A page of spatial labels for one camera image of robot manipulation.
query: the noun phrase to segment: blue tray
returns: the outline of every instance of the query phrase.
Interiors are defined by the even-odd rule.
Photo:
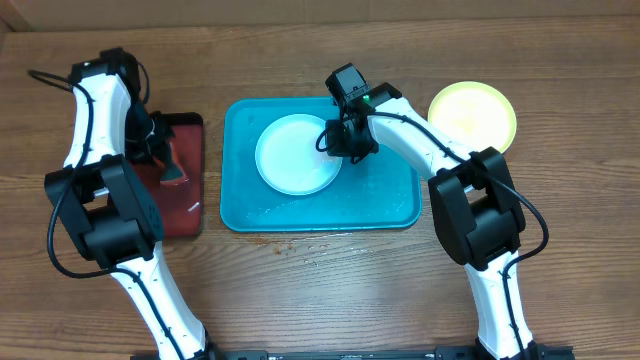
[[[246,99],[224,122],[220,216],[232,230],[313,231],[402,228],[422,211],[420,177],[384,146],[357,165],[342,162],[329,186],[306,196],[282,194],[260,177],[255,149],[262,132],[291,114],[336,119],[329,97]]]

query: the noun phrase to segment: black cable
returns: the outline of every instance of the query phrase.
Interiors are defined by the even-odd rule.
[[[71,86],[77,88],[87,98],[87,106],[88,106],[88,109],[89,109],[89,112],[88,112],[89,119],[87,121],[87,132],[86,132],[86,135],[85,135],[84,144],[82,145],[82,154],[80,155],[80,159],[78,160],[76,168],[73,171],[73,173],[71,174],[71,177],[65,183],[64,188],[62,190],[62,194],[60,194],[60,197],[58,198],[58,201],[56,201],[56,204],[53,207],[53,211],[51,212],[51,218],[49,219],[49,228],[48,228],[48,231],[47,231],[47,252],[49,253],[49,259],[51,260],[51,263],[53,264],[53,266],[60,273],[66,275],[66,276],[68,276],[70,278],[74,278],[74,279],[89,279],[89,278],[95,278],[95,277],[99,277],[99,276],[103,276],[103,275],[109,275],[109,274],[113,274],[113,273],[122,273],[122,274],[129,275],[131,277],[131,279],[133,280],[133,282],[138,284],[138,286],[140,287],[140,290],[144,294],[144,297],[147,299],[147,302],[149,303],[149,307],[151,308],[151,311],[153,312],[153,315],[156,317],[156,320],[158,321],[158,324],[160,325],[160,328],[164,332],[165,336],[167,338],[169,338],[169,342],[171,342],[171,345],[173,345],[173,348],[174,348],[176,354],[178,355],[178,358],[180,360],[184,360],[184,356],[182,355],[182,351],[180,351],[180,348],[178,347],[177,341],[173,337],[173,334],[171,334],[170,329],[167,327],[165,322],[162,320],[162,317],[160,316],[160,312],[158,311],[158,308],[156,307],[155,302],[151,298],[151,294],[147,290],[147,287],[144,285],[144,283],[142,282],[142,280],[140,279],[140,276],[138,274],[135,274],[130,270],[121,269],[121,268],[117,268],[117,267],[104,269],[104,270],[100,270],[100,271],[88,272],[88,273],[75,273],[73,271],[70,271],[70,270],[66,269],[58,261],[58,258],[56,257],[54,246],[53,246],[54,245],[54,243],[53,243],[53,234],[54,234],[55,227],[56,227],[56,219],[58,218],[58,215],[60,214],[60,209],[62,208],[62,203],[64,202],[64,199],[66,198],[67,194],[69,193],[69,190],[71,189],[71,186],[73,185],[73,183],[76,180],[78,170],[80,168],[82,168],[82,166],[84,166],[84,163],[85,163],[85,161],[87,159],[87,156],[89,155],[90,145],[91,145],[91,133],[93,131],[93,119],[94,119],[93,99],[91,99],[91,95],[89,94],[89,92],[84,87],[82,87],[80,84],[72,85],[69,82],[69,80],[67,80],[67,79],[65,79],[65,78],[63,78],[61,76],[45,73],[45,72],[42,72],[42,71],[36,71],[36,70],[29,70],[28,74],[29,74],[29,76],[31,76],[32,78],[34,78],[34,79],[36,79],[36,80],[38,80],[40,82],[43,82],[43,83],[45,83],[47,85],[56,87],[56,88],[64,90],[64,91],[72,92],[72,90],[70,89]],[[52,80],[56,80],[56,81],[65,83],[65,84],[67,84],[69,86],[69,88],[61,86],[61,85],[56,84],[54,82],[51,82],[51,81],[49,81],[47,79],[52,79]]]
[[[422,126],[421,124],[419,124],[415,120],[410,119],[407,116],[393,114],[393,113],[386,113],[386,112],[374,112],[374,113],[369,114],[369,116],[389,117],[389,118],[398,119],[398,120],[401,120],[401,121],[406,122],[408,124],[411,124],[415,128],[417,128],[420,132],[422,132],[426,137],[428,137],[431,141],[433,141],[445,153],[445,155],[451,157],[452,159],[454,159],[455,161],[457,161],[459,163],[465,162],[464,159],[462,159],[460,156],[458,156],[456,153],[454,153],[448,146],[443,144],[435,135],[433,135],[424,126]],[[540,227],[542,228],[542,241],[540,242],[540,245],[538,245],[538,247],[536,247],[535,249],[533,249],[533,250],[531,250],[531,251],[529,251],[529,252],[527,252],[527,253],[525,253],[523,255],[520,255],[517,258],[515,258],[515,259],[511,260],[510,262],[508,262],[507,265],[504,267],[504,269],[502,271],[502,274],[501,274],[502,275],[502,285],[504,287],[504,293],[505,293],[505,298],[506,298],[506,303],[507,303],[507,311],[509,312],[509,320],[511,321],[511,327],[513,328],[513,333],[515,334],[516,341],[518,342],[518,347],[520,348],[520,352],[523,353],[524,354],[524,358],[528,360],[529,359],[529,354],[524,349],[524,344],[522,343],[522,338],[520,337],[520,332],[519,332],[518,326],[516,324],[515,315],[513,313],[513,305],[511,304],[511,295],[510,295],[510,292],[509,292],[509,283],[508,283],[509,270],[515,264],[517,264],[517,263],[519,263],[519,262],[521,262],[523,260],[526,260],[526,259],[528,259],[528,258],[530,258],[532,256],[535,256],[538,253],[540,253],[542,250],[544,250],[544,248],[549,243],[549,228],[547,227],[547,223],[544,220],[544,218],[542,217],[542,214],[540,214],[538,209],[536,209],[536,207],[533,206],[533,204],[531,202],[529,202],[529,200],[527,200],[527,198],[525,198],[522,194],[517,192],[515,189],[507,186],[505,183],[503,183],[500,180],[494,178],[493,176],[487,174],[484,170],[482,170],[482,169],[480,169],[478,167],[475,167],[475,168],[477,170],[477,173],[480,174],[482,177],[484,177],[486,180],[489,180],[492,183],[498,185],[499,187],[501,187],[504,190],[508,191],[516,199],[518,199],[518,201],[520,201],[531,212],[531,214],[533,214],[533,216],[536,218],[538,223],[540,223]]]
[[[138,61],[138,66],[140,66],[140,69],[142,69],[142,72],[144,73],[146,90],[144,92],[144,99],[142,99],[142,103],[146,105],[147,102],[149,101],[149,96],[151,95],[151,86],[149,85],[149,74],[147,74],[147,69],[145,69],[144,65],[142,65],[142,63],[139,61]]]

